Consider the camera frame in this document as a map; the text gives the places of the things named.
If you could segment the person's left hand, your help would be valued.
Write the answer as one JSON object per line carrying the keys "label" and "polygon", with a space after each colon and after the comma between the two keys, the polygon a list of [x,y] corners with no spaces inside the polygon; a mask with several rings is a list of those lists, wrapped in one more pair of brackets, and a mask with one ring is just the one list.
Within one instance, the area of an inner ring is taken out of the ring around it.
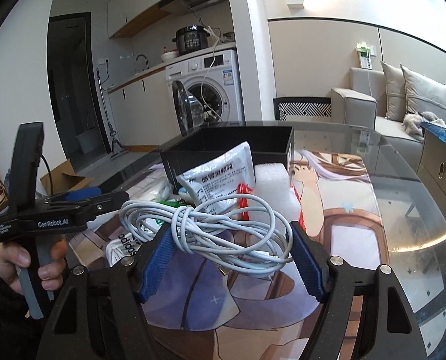
{"label": "person's left hand", "polygon": [[[67,244],[65,240],[55,243],[51,249],[52,262],[39,268],[38,276],[44,290],[56,291],[64,281],[63,273],[66,269]],[[18,278],[18,268],[28,268],[31,265],[31,256],[19,244],[0,243],[0,277],[16,293],[23,290]]]}

